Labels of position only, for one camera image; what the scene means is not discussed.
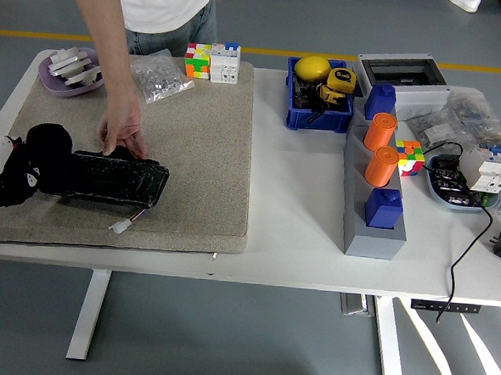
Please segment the person's right hand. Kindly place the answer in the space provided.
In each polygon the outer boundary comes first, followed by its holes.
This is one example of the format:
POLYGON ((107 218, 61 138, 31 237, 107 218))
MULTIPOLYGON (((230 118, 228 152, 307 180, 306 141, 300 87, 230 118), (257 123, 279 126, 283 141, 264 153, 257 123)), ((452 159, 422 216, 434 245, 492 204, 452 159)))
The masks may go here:
POLYGON ((109 156, 118 145, 126 147, 135 158, 147 158, 147 145, 141 131, 141 112, 134 93, 107 94, 107 106, 98 126, 103 155, 109 156))

